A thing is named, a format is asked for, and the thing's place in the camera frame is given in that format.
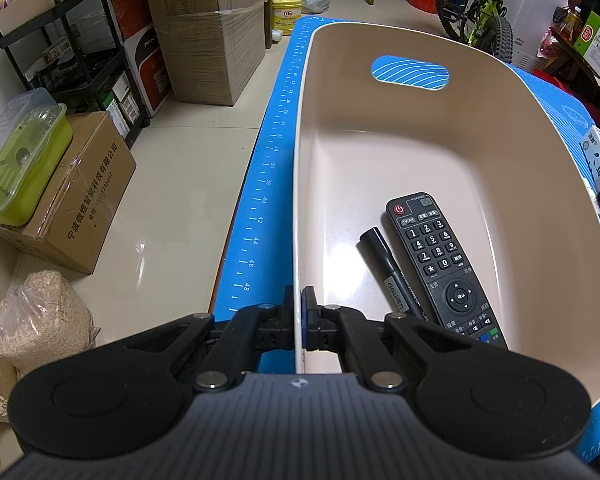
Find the white tile floor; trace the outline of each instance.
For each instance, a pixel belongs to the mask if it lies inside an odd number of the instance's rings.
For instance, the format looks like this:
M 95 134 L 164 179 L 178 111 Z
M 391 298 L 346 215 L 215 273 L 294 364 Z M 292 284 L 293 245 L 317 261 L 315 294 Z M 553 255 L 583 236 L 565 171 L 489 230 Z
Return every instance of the white tile floor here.
M 407 0 L 332 0 L 323 14 L 441 34 Z M 288 38 L 267 50 L 233 107 L 168 102 L 138 138 L 138 168 L 92 276 L 63 272 L 102 327 L 99 345 L 208 309 L 245 170 Z M 14 284 L 53 267 L 23 256 Z M 21 455 L 0 426 L 0 471 Z

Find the directional pad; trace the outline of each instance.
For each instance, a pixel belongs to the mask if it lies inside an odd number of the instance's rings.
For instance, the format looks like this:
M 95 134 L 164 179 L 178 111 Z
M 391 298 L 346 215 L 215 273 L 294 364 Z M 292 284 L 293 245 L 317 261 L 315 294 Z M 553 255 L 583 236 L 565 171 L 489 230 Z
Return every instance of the directional pad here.
M 446 288 L 446 302 L 456 312 L 464 314 L 474 306 L 474 287 L 465 280 L 453 280 Z

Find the beige plastic basin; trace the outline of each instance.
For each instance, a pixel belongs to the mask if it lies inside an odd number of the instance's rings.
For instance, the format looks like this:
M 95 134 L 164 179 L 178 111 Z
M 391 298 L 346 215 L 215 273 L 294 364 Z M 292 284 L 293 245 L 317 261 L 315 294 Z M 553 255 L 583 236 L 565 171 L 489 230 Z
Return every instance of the beige plastic basin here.
M 432 91 L 373 78 L 380 56 L 446 67 Z M 600 224 L 549 117 L 504 63 L 422 32 L 332 23 L 313 34 L 294 159 L 296 341 L 300 290 L 318 302 L 392 310 L 358 248 L 378 226 L 426 296 L 384 214 L 427 192 L 474 266 L 509 349 L 575 375 L 600 400 Z M 296 348 L 299 372 L 338 369 Z

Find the small product box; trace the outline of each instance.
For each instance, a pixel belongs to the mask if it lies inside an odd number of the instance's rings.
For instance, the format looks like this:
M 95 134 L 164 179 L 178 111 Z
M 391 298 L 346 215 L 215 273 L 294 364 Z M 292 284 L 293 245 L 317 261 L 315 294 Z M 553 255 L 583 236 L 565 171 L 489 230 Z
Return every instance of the small product box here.
M 595 12 L 590 13 L 573 46 L 600 78 L 600 16 Z

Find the yellow detergent bottle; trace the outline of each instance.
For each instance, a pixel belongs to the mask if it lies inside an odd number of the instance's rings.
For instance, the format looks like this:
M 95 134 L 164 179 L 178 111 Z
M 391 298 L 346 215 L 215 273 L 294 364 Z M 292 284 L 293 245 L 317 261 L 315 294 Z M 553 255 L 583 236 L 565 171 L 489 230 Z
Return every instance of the yellow detergent bottle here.
M 273 28 L 288 36 L 302 16 L 302 0 L 273 0 Z

